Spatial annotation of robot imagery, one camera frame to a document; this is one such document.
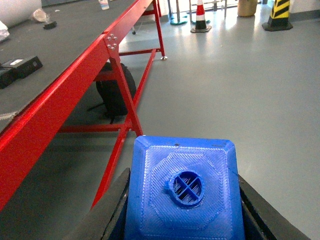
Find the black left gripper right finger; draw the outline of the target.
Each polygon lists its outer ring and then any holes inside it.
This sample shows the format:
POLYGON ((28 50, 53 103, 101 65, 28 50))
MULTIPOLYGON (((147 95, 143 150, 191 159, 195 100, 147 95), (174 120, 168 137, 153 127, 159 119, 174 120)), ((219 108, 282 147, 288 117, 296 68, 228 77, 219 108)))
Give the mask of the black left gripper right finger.
POLYGON ((308 240, 241 176, 239 179, 246 240, 308 240))

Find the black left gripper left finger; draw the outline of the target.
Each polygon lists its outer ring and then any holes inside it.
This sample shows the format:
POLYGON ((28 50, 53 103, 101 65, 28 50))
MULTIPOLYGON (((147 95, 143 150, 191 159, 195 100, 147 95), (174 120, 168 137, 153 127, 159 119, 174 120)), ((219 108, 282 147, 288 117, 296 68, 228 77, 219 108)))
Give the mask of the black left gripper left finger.
POLYGON ((64 240, 123 240, 131 171, 126 168, 64 240))

